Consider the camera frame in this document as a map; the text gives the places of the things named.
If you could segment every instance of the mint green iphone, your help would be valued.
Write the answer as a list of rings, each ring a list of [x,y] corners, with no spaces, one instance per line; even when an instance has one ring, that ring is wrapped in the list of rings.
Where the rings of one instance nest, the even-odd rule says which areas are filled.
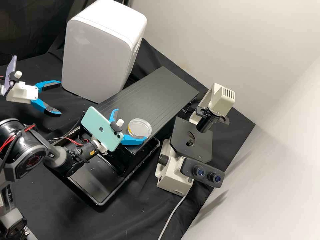
[[[89,107],[81,124],[109,151],[113,152],[123,139],[123,133],[115,134],[110,122],[94,107]]]

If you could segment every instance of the black tablecloth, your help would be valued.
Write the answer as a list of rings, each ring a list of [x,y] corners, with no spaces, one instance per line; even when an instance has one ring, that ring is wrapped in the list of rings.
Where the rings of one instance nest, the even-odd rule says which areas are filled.
[[[60,80],[63,51],[54,52],[54,55],[45,54],[19,61],[17,70],[23,72],[22,80],[27,84]],[[192,105],[195,108],[207,89],[144,40],[126,86],[160,66],[165,66],[200,92]],[[6,66],[0,67],[0,75],[5,73],[5,69]],[[43,92],[40,98],[59,109],[63,113],[61,118],[48,117],[30,105],[0,99],[0,120],[15,117],[26,124],[36,123],[39,132],[50,138],[67,131],[83,110],[95,105],[62,88]],[[187,114],[181,111],[178,115],[187,118],[191,111]],[[235,109],[231,109],[228,115],[232,121],[228,128],[216,124],[211,129],[214,140],[210,164],[221,170],[227,168],[254,127],[254,123]],[[170,135],[173,123],[174,120],[170,121],[157,134],[160,141]],[[181,199],[156,187],[154,173],[159,151],[141,166],[104,208],[92,208],[89,202],[83,201],[43,165],[13,184],[18,207],[39,240],[157,239],[169,214]],[[211,191],[212,188],[195,181],[162,239],[180,239]]]

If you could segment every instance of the white backdrop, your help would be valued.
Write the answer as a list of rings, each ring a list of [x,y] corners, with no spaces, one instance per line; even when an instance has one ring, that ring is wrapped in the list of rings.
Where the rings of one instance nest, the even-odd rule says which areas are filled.
[[[254,122],[320,56],[316,0],[131,0],[145,39],[206,87],[236,92]]]
[[[183,240],[319,239],[320,2],[131,5],[151,45],[257,123]]]

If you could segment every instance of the petri dish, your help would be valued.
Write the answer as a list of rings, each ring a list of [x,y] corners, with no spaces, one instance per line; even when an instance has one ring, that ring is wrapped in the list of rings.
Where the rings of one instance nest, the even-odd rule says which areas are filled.
[[[152,127],[150,123],[141,118],[132,119],[128,124],[128,132],[131,136],[150,137]]]

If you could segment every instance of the black cloth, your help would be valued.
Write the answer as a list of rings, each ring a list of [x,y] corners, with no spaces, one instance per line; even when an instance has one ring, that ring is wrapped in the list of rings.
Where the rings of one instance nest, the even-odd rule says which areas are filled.
[[[19,59],[47,52],[66,26],[74,0],[2,0],[0,7],[0,65],[2,53]]]
[[[28,83],[61,79],[62,51],[26,59],[17,63]],[[160,66],[165,66],[181,79],[196,88],[200,94],[192,104],[197,106],[207,89],[143,40],[137,60],[126,86],[141,79]],[[0,74],[5,66],[0,67]],[[35,122],[47,138],[67,131],[88,106],[95,105],[62,88],[41,93],[42,100],[62,111],[61,118],[51,118],[37,112],[29,105],[6,102],[0,99],[0,119],[15,117],[24,123]],[[182,111],[178,116],[191,114]],[[254,123],[232,109],[232,124],[213,126],[213,160],[211,165],[225,170],[241,147]],[[161,141],[172,131],[171,120],[156,137]],[[160,149],[150,156],[132,179],[104,208],[96,209],[83,201],[43,165],[39,165],[23,179],[14,183],[18,208],[28,219],[28,226],[39,240],[73,239],[157,239],[171,211],[181,197],[156,187],[154,176]],[[180,239],[191,224],[212,188],[194,182],[185,201],[177,209],[162,239]]]

